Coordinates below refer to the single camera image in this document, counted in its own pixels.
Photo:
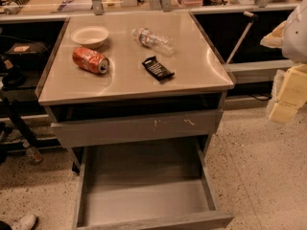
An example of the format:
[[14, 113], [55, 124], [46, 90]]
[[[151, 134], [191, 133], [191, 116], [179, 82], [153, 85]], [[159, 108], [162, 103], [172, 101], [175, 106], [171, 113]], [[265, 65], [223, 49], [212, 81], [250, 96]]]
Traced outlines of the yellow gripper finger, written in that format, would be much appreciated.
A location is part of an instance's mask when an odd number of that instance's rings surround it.
[[268, 118], [275, 123], [286, 124], [306, 103], [307, 65], [298, 64], [287, 71], [278, 70], [268, 103]]

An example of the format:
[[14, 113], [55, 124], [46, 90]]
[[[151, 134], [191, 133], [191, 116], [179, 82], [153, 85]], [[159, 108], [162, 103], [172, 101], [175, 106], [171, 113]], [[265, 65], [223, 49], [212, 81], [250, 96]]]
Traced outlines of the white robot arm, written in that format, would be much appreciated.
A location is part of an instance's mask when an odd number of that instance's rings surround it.
[[287, 71], [277, 71], [267, 108], [271, 121], [286, 124], [307, 103], [307, 0], [302, 0], [260, 44], [280, 48], [283, 57], [294, 63]]

